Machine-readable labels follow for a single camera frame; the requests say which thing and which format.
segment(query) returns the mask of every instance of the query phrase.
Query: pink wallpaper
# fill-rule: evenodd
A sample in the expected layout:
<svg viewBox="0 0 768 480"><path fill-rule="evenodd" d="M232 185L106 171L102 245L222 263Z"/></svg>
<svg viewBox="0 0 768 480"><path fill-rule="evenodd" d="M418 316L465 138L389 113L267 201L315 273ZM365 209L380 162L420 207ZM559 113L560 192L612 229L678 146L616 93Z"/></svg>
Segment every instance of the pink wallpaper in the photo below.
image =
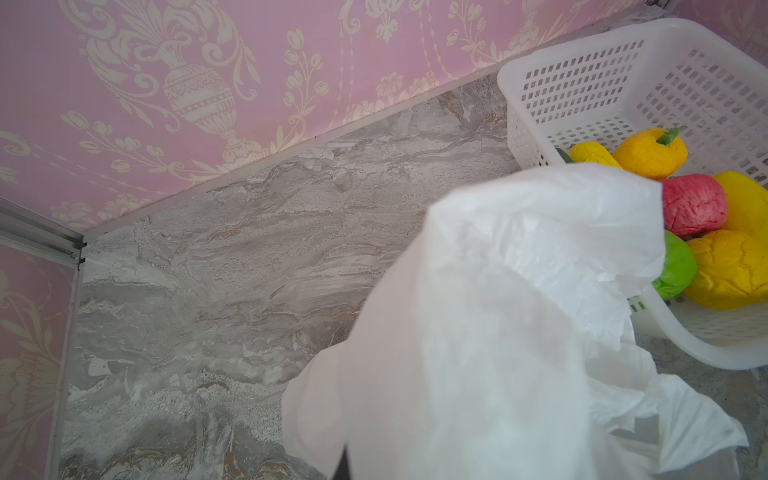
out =
<svg viewBox="0 0 768 480"><path fill-rule="evenodd" d="M74 270L0 245L0 478L44 478Z"/></svg>
<svg viewBox="0 0 768 480"><path fill-rule="evenodd" d="M0 196L89 230L643 2L6 2Z"/></svg>
<svg viewBox="0 0 768 480"><path fill-rule="evenodd" d="M766 0L680 0L675 15L701 23L768 66Z"/></svg>

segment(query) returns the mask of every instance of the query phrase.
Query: plastic bag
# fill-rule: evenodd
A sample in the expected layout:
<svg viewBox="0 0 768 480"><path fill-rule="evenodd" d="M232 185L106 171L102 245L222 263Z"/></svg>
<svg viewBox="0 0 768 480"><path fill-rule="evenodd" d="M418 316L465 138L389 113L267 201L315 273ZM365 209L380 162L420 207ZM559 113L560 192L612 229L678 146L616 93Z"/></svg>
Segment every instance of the plastic bag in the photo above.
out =
<svg viewBox="0 0 768 480"><path fill-rule="evenodd" d="M658 182L595 164L452 192L349 338L289 383L286 451L331 475L347 445L365 480L554 480L646 478L746 445L634 343L627 298L661 272L663 225Z"/></svg>

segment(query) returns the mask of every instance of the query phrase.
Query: marble floor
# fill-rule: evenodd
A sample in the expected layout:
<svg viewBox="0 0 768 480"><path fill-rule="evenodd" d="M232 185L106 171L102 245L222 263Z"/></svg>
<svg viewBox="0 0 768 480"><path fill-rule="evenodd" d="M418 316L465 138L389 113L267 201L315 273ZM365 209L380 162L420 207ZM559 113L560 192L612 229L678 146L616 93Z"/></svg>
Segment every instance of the marble floor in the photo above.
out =
<svg viewBox="0 0 768 480"><path fill-rule="evenodd" d="M346 337L430 203L519 169L505 142L481 78L89 244L60 478L322 478L280 444L286 382ZM744 424L744 478L766 478L768 370L641 344Z"/></svg>

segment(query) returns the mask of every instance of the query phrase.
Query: yellow toy vegetable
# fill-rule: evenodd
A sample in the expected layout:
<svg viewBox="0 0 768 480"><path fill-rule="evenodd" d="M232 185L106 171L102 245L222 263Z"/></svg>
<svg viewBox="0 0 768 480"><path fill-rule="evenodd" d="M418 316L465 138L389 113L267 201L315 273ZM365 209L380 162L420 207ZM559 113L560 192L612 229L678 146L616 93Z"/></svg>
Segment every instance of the yellow toy vegetable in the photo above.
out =
<svg viewBox="0 0 768 480"><path fill-rule="evenodd" d="M699 270L685 289L707 308L727 310L768 301L768 250L743 232L717 230L688 242Z"/></svg>
<svg viewBox="0 0 768 480"><path fill-rule="evenodd" d="M768 249L768 191L737 172L713 175L725 190L728 218L723 228L750 235Z"/></svg>
<svg viewBox="0 0 768 480"><path fill-rule="evenodd" d="M574 145L571 149L571 158L576 163L589 162L605 165L606 167L621 168L621 165L613 158L611 152L596 141L585 141Z"/></svg>
<svg viewBox="0 0 768 480"><path fill-rule="evenodd" d="M688 158L680 129L649 128L623 141L614 152L622 168L652 180L663 180L682 167Z"/></svg>

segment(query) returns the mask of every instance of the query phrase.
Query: green toy fruit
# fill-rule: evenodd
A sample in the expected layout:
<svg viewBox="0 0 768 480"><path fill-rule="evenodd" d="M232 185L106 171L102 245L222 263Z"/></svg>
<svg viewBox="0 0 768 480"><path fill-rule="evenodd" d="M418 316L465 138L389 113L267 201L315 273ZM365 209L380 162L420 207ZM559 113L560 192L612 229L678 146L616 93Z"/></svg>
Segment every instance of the green toy fruit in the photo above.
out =
<svg viewBox="0 0 768 480"><path fill-rule="evenodd" d="M699 269L690 247L669 230L664 231L664 244L667 246L664 270L654 280L654 288L661 298L668 300L680 295L694 281Z"/></svg>

